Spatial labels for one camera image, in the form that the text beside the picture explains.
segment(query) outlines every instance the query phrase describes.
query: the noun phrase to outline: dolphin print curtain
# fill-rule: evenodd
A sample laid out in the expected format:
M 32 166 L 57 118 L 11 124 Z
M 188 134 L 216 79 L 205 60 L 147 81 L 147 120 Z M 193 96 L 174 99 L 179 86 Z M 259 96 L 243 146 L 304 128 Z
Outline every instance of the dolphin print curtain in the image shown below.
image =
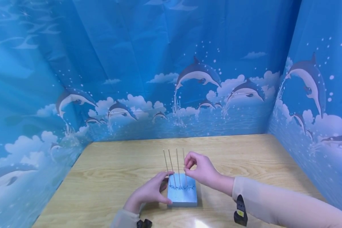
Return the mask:
M 0 227 L 90 142 L 266 132 L 342 209 L 340 26 L 342 0 L 0 0 Z
M 269 133 L 342 210 L 342 1 L 302 1 Z

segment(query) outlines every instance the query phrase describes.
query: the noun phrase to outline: thin stick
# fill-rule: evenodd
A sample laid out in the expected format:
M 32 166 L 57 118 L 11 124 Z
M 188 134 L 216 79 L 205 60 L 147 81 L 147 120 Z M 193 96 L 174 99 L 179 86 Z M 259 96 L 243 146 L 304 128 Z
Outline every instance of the thin stick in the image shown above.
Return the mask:
M 167 173 L 168 173 L 168 167 L 167 167 L 167 161 L 166 161 L 166 154 L 165 154 L 165 150 L 163 150 L 163 155 L 165 156 L 166 170 L 167 170 Z
M 184 163 L 185 163 L 185 152 L 184 152 L 184 148 L 182 148 L 182 155 L 184 156 Z
M 179 171 L 179 182 L 180 182 L 180 187 L 181 187 L 180 167 L 179 167 L 179 155 L 177 154 L 177 148 L 176 148 L 176 158 L 177 158 L 177 170 Z
M 172 160 L 171 160 L 170 149 L 168 150 L 168 155 L 169 155 L 169 157 L 170 157 L 171 169 L 172 169 L 172 172 L 173 172 L 173 171 L 174 171 L 174 168 L 173 168 L 173 166 L 172 166 Z

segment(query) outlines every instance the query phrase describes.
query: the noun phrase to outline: foam block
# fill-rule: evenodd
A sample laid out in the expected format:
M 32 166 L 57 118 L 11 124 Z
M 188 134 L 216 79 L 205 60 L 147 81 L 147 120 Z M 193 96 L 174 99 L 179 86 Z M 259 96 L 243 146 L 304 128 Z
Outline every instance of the foam block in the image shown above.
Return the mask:
M 180 180 L 178 173 L 170 175 L 168 178 L 167 197 L 173 202 L 173 204 L 169 205 L 170 207 L 198 206 L 195 179 L 186 176 L 185 173 L 180 173 Z

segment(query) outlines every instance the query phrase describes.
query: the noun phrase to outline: sleeve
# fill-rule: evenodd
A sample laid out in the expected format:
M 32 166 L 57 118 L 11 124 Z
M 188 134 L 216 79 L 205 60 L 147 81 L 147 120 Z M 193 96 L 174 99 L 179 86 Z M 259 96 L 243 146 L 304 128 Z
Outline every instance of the sleeve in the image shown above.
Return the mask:
M 342 211 L 307 195 L 236 177 L 234 201 L 239 195 L 246 212 L 266 223 L 288 228 L 342 228 Z
M 137 228 L 137 222 L 139 221 L 139 214 L 121 209 L 115 215 L 110 228 Z

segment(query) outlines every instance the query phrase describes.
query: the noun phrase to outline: table surface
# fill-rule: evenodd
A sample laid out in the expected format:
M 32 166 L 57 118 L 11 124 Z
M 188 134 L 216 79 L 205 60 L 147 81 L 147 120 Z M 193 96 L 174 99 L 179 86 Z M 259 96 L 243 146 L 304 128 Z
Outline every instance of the table surface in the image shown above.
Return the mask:
M 323 200 L 317 189 L 274 136 L 237 135 L 90 144 L 58 188 L 34 228 L 109 227 L 129 195 L 166 170 L 163 149 L 170 148 L 174 170 L 182 147 L 209 156 L 224 175 L 241 175 Z M 197 184 L 199 206 L 171 208 L 149 204 L 141 214 L 153 227 L 241 227 L 233 221 L 231 197 Z M 249 216 L 248 227 L 277 227 Z

